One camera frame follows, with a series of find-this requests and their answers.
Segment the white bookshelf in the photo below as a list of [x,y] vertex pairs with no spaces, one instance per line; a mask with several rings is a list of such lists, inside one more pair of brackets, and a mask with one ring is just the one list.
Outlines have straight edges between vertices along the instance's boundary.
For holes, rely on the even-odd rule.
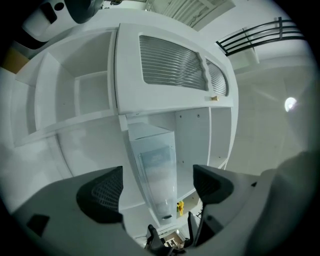
[[[117,115],[116,32],[100,29],[68,37],[40,52],[17,74],[11,104],[16,146]],[[17,120],[24,121],[17,125]]]

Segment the white wall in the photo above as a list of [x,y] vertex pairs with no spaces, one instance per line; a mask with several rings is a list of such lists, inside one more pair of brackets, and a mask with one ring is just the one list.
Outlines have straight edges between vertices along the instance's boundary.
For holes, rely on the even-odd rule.
[[269,60],[286,56],[308,56],[313,53],[305,40],[286,40],[267,43],[254,48],[259,60]]
[[256,26],[273,21],[274,18],[289,18],[272,0],[233,0],[235,7],[214,19],[199,32],[212,42],[247,26]]
[[277,67],[236,76],[239,113],[227,170],[259,175],[304,149],[284,103],[313,83],[312,66]]

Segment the white cabinet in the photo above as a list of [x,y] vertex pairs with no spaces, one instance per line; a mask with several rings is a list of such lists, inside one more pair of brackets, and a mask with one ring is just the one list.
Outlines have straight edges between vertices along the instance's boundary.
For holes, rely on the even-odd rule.
[[[215,71],[224,75],[227,95],[215,91]],[[152,26],[121,23],[115,55],[115,86],[120,114],[232,107],[233,86],[223,63],[185,38]]]
[[[15,146],[56,135],[55,155],[73,176],[123,166],[119,209],[132,237],[148,224],[159,232],[183,226],[188,210],[201,210],[193,165],[221,168],[230,154],[235,76],[227,57],[215,57],[191,35],[121,23],[51,45],[16,76]],[[186,214],[170,226],[146,204],[138,179],[128,125],[141,122],[174,132],[176,200],[185,200]]]

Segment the shelf compartment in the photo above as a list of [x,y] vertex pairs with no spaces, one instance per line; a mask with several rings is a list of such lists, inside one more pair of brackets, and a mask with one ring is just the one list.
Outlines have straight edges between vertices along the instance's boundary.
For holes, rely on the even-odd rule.
[[193,165],[208,164],[211,141],[210,114],[210,108],[204,107],[176,112],[140,115],[127,119],[128,124],[143,122],[174,131],[178,201],[183,200],[196,191],[194,187]]
[[44,56],[35,89],[36,130],[116,108],[114,41],[114,31],[97,32],[58,45]]

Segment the metal railing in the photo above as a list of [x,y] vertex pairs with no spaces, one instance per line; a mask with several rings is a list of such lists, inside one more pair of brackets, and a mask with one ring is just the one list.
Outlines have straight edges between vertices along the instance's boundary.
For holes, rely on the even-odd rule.
[[[259,28],[268,26],[268,25],[275,25],[275,27],[254,32],[254,30],[258,30]],[[257,47],[257,46],[261,46],[261,45],[273,43],[273,42],[285,41],[285,40],[306,40],[306,39],[302,35],[298,27],[293,23],[292,20],[290,19],[282,20],[282,18],[279,17],[278,20],[276,21],[267,22],[258,26],[251,27],[246,30],[243,29],[243,31],[236,33],[228,37],[227,39],[216,41],[216,44],[225,52],[226,56],[230,56],[253,47]]]

